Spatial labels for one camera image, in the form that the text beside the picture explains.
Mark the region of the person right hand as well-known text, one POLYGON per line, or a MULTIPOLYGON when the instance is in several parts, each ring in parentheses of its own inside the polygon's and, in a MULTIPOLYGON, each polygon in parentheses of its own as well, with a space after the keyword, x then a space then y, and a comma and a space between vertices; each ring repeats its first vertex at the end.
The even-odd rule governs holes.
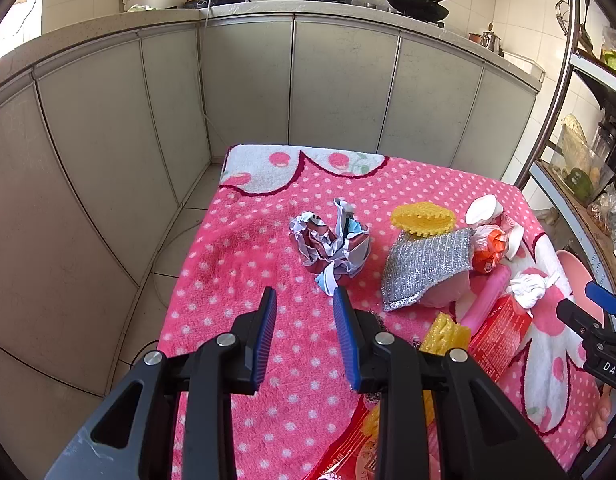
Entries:
POLYGON ((584 440, 588 448, 595 446, 607 434, 612 409, 610 394, 611 388, 608 385, 604 385, 600 400, 596 404, 593 418, 585 430, 584 440))

